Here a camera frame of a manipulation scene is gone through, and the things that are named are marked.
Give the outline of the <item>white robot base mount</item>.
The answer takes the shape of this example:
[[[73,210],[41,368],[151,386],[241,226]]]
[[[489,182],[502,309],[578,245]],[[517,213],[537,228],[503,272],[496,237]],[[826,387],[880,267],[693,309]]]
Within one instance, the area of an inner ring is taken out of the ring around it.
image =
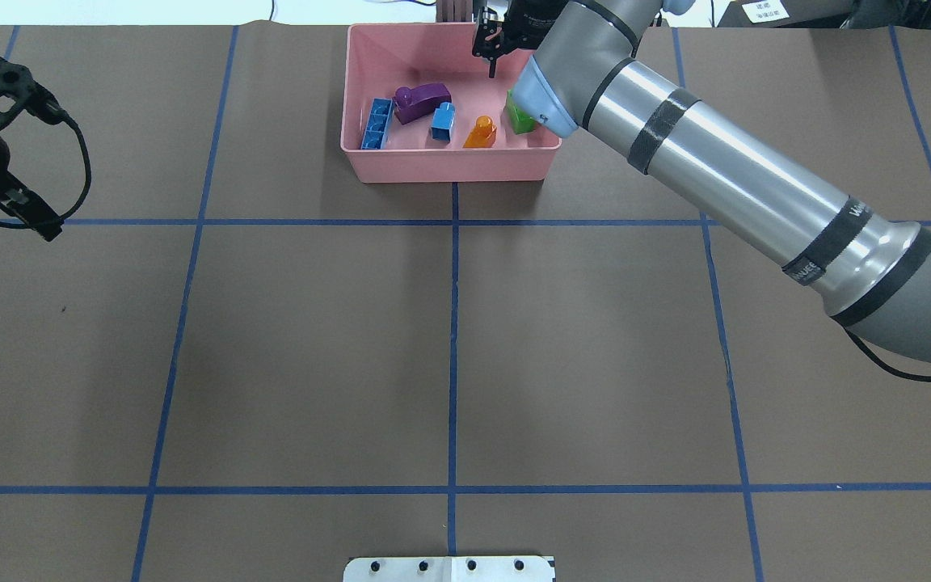
[[[343,581],[555,581],[540,555],[388,556],[348,561]]]

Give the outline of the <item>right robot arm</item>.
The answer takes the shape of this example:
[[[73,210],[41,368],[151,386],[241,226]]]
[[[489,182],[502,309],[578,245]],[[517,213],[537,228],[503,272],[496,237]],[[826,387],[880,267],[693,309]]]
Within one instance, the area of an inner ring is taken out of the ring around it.
[[[559,137],[587,130],[628,165],[820,295],[863,352],[931,364],[931,230],[889,221],[636,58],[686,1],[555,1],[513,93]]]

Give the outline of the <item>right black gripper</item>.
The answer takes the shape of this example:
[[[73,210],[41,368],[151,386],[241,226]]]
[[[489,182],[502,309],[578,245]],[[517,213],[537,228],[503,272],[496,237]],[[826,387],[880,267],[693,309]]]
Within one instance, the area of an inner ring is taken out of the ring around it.
[[[536,49],[564,11],[567,1],[510,1],[502,22],[502,51]]]

